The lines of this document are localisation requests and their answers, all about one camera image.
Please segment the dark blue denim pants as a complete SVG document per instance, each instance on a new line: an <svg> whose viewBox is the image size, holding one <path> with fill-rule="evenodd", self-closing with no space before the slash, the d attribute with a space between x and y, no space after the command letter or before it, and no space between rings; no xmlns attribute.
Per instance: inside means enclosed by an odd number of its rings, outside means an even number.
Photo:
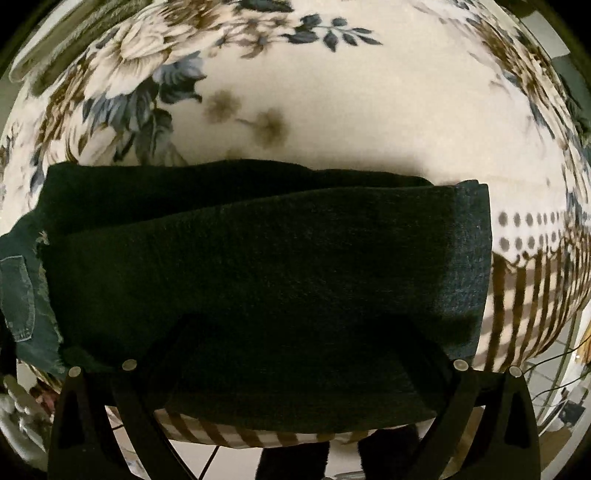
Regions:
<svg viewBox="0 0 591 480"><path fill-rule="evenodd" d="M50 167L1 238L18 356L252 430L433 418L476 353L491 269L485 184L274 161Z"/></svg>

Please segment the floral cream bed blanket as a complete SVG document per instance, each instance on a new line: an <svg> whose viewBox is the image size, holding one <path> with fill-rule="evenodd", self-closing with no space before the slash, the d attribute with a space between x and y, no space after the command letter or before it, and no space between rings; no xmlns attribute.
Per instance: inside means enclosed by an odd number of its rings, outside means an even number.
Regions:
<svg viewBox="0 0 591 480"><path fill-rule="evenodd" d="M567 88L493 1L148 1L1 134L1 229L49 168L242 157L490 188L474 365L545 352L590 301L590 157Z"/></svg>

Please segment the folded white grey towels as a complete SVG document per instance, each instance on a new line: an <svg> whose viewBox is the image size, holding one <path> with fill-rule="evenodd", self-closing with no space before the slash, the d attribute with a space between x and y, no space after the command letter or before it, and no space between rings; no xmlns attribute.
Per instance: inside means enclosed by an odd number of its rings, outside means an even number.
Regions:
<svg viewBox="0 0 591 480"><path fill-rule="evenodd" d="M111 27L136 14L148 1L62 1L46 15L36 32L8 64L13 84L28 81L35 96Z"/></svg>

